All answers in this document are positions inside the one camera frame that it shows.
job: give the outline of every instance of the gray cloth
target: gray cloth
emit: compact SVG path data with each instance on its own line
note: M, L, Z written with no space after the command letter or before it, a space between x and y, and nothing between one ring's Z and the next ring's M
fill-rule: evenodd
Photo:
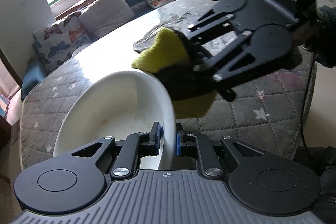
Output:
M229 103L217 95L204 117L181 119L186 132L199 132L219 141L231 136L293 159L300 143L300 116L305 124L314 91L316 66L308 82L312 55L300 47L303 63L292 71L280 70L233 88L237 99ZM306 85L308 94L303 101Z
M148 49L154 44L154 39L156 33L162 27L166 27L169 29L178 30L184 35L188 35L190 33L188 29L188 25L194 23L198 20L202 15L198 13L194 13L191 11L187 11L181 16L172 16L170 20L165 22L161 22L159 25L154 26L149 32L147 32L143 39L135 42L133 45L133 49L136 52L142 52L145 49ZM234 31L228 32L220 37L215 38L212 41L207 42L202 45L205 49L207 49L212 55L218 54L221 50L223 50L227 44L231 43L233 40L237 38L236 33Z

